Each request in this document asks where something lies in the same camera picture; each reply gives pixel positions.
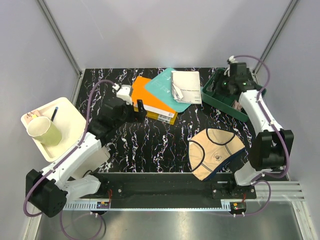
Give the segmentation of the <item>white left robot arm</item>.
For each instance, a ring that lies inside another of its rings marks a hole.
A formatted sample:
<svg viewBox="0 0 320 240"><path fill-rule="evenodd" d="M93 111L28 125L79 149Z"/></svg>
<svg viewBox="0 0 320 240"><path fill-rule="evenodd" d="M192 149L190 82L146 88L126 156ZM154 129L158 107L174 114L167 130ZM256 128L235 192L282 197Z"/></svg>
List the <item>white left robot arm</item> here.
<svg viewBox="0 0 320 240"><path fill-rule="evenodd" d="M31 203L41 214L54 217L64 206L83 196L94 195L103 198L108 193L108 186L97 175L88 175L70 180L72 174L95 152L107 143L111 134L125 123L142 122L147 114L143 101L137 100L138 110L123 99L108 99L101 113L86 124L81 139L66 154L52 162L41 171L32 169L25 179L24 214L29 213L27 204Z"/></svg>

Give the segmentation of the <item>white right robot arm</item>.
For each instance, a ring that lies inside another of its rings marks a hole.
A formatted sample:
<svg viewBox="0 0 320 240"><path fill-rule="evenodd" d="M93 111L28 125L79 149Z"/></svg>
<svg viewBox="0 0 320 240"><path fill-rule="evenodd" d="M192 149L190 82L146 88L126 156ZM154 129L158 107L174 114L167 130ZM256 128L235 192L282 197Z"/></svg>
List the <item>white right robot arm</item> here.
<svg viewBox="0 0 320 240"><path fill-rule="evenodd" d="M272 116L262 96L264 87L250 79L246 63L230 60L223 76L215 80L213 89L226 97L237 97L255 131L248 151L248 162L234 173L235 181L227 185L228 195L239 198L245 186L267 175L275 179L286 176L294 134L285 130Z"/></svg>

